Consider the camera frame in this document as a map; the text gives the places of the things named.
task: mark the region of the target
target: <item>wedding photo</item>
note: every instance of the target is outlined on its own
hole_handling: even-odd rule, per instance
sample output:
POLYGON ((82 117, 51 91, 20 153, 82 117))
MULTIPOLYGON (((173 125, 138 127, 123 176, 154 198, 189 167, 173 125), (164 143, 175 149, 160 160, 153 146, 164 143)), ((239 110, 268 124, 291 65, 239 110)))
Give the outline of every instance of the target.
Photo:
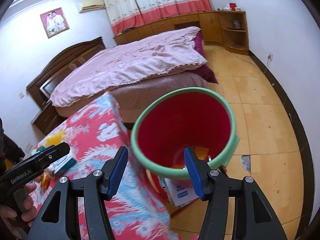
POLYGON ((43 13, 40 17, 48 38, 69 29, 62 8, 43 13))

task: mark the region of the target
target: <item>blue gripper pad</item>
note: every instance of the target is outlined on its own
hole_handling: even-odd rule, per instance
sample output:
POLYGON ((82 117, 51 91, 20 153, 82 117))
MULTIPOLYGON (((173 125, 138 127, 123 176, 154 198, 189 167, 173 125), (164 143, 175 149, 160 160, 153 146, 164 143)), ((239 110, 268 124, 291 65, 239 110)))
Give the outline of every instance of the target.
POLYGON ((208 185, 208 175, 210 171, 209 165, 202 160, 199 160, 192 147, 185 148, 184 161, 193 185, 196 195, 204 200, 204 187, 208 185))
POLYGON ((116 165, 109 177, 109 189, 107 196, 111 199, 118 191, 119 185, 124 173, 124 169, 128 163, 128 149, 124 146, 121 146, 114 157, 114 160, 117 159, 116 165))

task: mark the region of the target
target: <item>corner shelf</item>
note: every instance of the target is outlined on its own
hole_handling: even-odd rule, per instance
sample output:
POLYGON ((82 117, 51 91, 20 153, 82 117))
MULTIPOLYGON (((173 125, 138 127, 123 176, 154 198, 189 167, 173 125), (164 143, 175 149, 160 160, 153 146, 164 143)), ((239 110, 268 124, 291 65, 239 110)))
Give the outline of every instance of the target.
POLYGON ((247 47, 239 44, 225 44, 225 46, 230 49, 248 50, 247 47))
POLYGON ((242 55, 249 55, 247 20, 243 11, 219 11, 223 44, 226 50, 242 55), (243 30, 229 29, 234 21, 240 23, 243 30))
POLYGON ((230 31, 230 32, 240 32, 240 33, 246 33, 246 30, 234 30, 234 29, 229 29, 229 28, 222 28, 225 31, 230 31))

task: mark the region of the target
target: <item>bucket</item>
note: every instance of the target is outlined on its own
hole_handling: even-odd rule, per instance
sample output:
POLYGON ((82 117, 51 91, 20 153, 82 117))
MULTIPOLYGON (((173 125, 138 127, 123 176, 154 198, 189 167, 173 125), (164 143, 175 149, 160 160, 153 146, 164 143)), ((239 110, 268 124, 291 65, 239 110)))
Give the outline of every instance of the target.
POLYGON ((208 149, 212 169, 226 167, 239 137, 236 120, 227 101, 204 88, 183 88, 149 105, 131 133, 132 151, 153 174, 169 179, 189 179, 184 166, 186 147, 208 149))

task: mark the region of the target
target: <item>bed sheet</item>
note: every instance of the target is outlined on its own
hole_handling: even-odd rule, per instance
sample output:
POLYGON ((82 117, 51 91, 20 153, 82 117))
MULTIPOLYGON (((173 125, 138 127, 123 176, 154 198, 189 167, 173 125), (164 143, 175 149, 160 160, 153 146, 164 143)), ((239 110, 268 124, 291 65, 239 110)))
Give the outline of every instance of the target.
MULTIPOLYGON (((105 202, 117 240, 179 239, 177 234, 170 231, 170 216, 165 206, 141 176, 142 167, 131 152, 129 136, 122 123, 118 103, 108 92, 73 114, 50 134, 60 130, 65 130, 77 160, 64 174, 70 179, 82 178, 100 169, 105 161, 115 156, 120 146, 129 149, 129 161, 119 190, 111 201, 105 202)), ((51 180, 46 191, 38 185, 31 194, 38 210, 58 179, 51 180)), ((89 239, 83 198, 79 198, 78 202, 81 237, 89 239)))

